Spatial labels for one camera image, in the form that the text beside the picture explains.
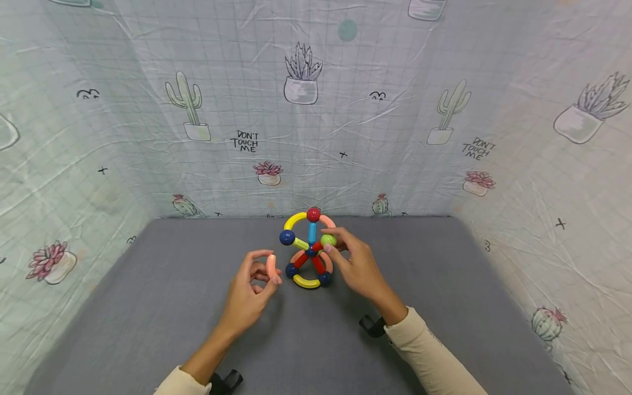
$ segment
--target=hand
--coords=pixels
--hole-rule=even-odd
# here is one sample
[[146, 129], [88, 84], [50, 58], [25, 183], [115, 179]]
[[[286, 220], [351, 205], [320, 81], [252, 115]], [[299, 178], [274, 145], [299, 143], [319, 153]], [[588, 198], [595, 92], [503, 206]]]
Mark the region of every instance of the hand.
[[[324, 250], [336, 263], [349, 288], [373, 303], [387, 325], [395, 325], [406, 318], [408, 309], [380, 273], [371, 247], [344, 228], [327, 228], [321, 231], [333, 234], [338, 241], [335, 248], [327, 244]], [[345, 250], [351, 253], [349, 260], [340, 254], [340, 251]]]
[[[246, 254], [241, 267], [231, 281], [228, 289], [228, 299], [218, 327], [234, 336], [240, 336], [261, 317], [261, 313], [277, 287], [281, 278], [272, 281], [268, 277], [265, 264], [255, 259], [271, 255], [271, 250], [257, 250]], [[265, 281], [265, 288], [251, 284], [253, 280]]]

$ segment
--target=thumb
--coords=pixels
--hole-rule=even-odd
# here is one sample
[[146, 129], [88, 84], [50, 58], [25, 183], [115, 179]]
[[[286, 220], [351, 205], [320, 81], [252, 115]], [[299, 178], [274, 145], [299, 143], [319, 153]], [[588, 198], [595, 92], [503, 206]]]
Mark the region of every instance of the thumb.
[[348, 260], [346, 260], [343, 254], [338, 251], [338, 249], [331, 244], [326, 244], [324, 248], [325, 252], [329, 257], [336, 263], [336, 265], [340, 268], [340, 270], [345, 271], [349, 269], [351, 265]]
[[259, 296], [261, 296], [265, 300], [265, 302], [267, 303], [268, 300], [270, 300], [270, 298], [272, 298], [272, 295], [274, 295], [274, 293], [276, 292], [278, 287], [279, 286], [277, 284], [275, 284], [274, 281], [270, 280], [266, 284], [264, 290], [259, 293]]

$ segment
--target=fabric backdrop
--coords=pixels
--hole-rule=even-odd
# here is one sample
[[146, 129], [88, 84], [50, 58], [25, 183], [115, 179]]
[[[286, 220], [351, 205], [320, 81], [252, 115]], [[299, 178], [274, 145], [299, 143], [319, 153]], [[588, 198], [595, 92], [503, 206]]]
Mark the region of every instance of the fabric backdrop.
[[629, 0], [20, 0], [0, 18], [0, 392], [151, 219], [316, 205], [461, 218], [569, 385], [632, 393]]

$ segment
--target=navy blue ball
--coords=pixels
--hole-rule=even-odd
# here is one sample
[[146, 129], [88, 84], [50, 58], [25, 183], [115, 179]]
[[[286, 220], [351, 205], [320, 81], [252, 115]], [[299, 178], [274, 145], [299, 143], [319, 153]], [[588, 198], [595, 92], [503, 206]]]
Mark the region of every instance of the navy blue ball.
[[284, 230], [279, 235], [279, 241], [283, 245], [292, 245], [292, 243], [294, 243], [295, 239], [296, 239], [296, 235], [294, 234], [294, 232], [292, 232], [290, 230]]
[[319, 274], [318, 280], [320, 281], [320, 285], [326, 287], [331, 284], [331, 273], [324, 272], [323, 274]]
[[294, 278], [294, 276], [297, 274], [298, 269], [294, 266], [294, 264], [290, 263], [285, 267], [285, 275], [289, 278]]

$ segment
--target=magnetic building toy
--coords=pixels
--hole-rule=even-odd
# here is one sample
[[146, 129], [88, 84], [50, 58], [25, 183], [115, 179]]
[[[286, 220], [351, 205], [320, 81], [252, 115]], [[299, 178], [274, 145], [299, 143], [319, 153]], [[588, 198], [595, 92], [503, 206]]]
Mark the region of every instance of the magnetic building toy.
[[[301, 220], [310, 221], [307, 243], [296, 237], [292, 228]], [[291, 216], [283, 226], [283, 232], [279, 235], [279, 241], [283, 245], [293, 245], [300, 248], [289, 264], [285, 268], [285, 274], [294, 280], [294, 282], [303, 288], [318, 288], [319, 286], [328, 286], [331, 283], [331, 276], [334, 272], [334, 265], [331, 258], [323, 251], [326, 244], [336, 245], [337, 240], [331, 234], [324, 234], [320, 241], [317, 241], [318, 222], [321, 222], [327, 228], [335, 228], [336, 224], [331, 218], [320, 213], [317, 207], [312, 207], [306, 212], [299, 212]], [[318, 279], [306, 280], [299, 273], [299, 269], [308, 259], [312, 260], [312, 264], [318, 272]]]

